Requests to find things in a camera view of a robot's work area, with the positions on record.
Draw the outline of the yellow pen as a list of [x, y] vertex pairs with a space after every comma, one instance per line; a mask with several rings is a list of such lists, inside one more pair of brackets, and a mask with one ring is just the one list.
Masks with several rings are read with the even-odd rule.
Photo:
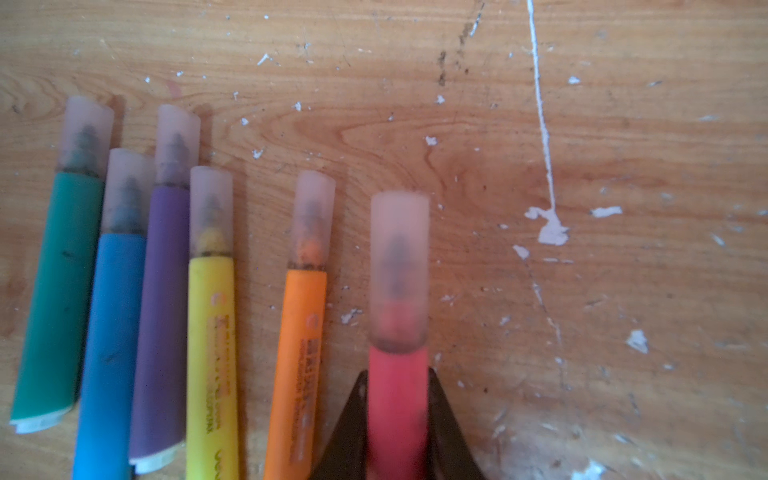
[[234, 262], [220, 228], [197, 236], [189, 262], [186, 475], [237, 479]]

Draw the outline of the red pen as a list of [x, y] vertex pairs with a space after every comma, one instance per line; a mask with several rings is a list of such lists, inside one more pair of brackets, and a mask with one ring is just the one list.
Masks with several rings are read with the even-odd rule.
[[367, 442], [378, 479], [422, 479], [428, 438], [426, 316], [405, 301], [376, 311], [368, 365]]

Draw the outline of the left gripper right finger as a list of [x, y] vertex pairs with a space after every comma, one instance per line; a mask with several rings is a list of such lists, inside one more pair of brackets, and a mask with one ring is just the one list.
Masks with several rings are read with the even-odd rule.
[[437, 372], [428, 368], [427, 478], [485, 480], [451, 409]]

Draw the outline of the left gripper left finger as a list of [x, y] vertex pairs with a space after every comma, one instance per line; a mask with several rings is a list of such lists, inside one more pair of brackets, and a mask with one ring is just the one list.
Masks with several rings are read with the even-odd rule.
[[367, 478], [367, 386], [368, 371], [363, 370], [309, 480]]

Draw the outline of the orange pen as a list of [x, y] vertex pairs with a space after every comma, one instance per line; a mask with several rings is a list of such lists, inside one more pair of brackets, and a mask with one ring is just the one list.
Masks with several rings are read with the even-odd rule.
[[299, 241], [286, 274], [266, 479], [306, 479], [310, 475], [326, 287], [322, 243]]

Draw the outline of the blue pen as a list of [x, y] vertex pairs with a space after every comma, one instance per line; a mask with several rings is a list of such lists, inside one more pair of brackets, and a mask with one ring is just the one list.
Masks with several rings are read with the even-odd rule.
[[98, 243], [72, 477], [130, 479], [129, 443], [147, 239]]

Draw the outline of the purple pen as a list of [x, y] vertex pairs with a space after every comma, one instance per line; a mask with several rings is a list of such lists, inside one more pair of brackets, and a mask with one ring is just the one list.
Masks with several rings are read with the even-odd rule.
[[129, 464], [170, 464], [185, 440], [190, 192], [160, 184], [150, 203]]

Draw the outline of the green pen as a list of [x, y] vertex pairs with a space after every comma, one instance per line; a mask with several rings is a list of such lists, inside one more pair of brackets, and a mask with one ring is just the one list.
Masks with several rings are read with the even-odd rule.
[[55, 174], [10, 424], [51, 428], [76, 401], [105, 182]]

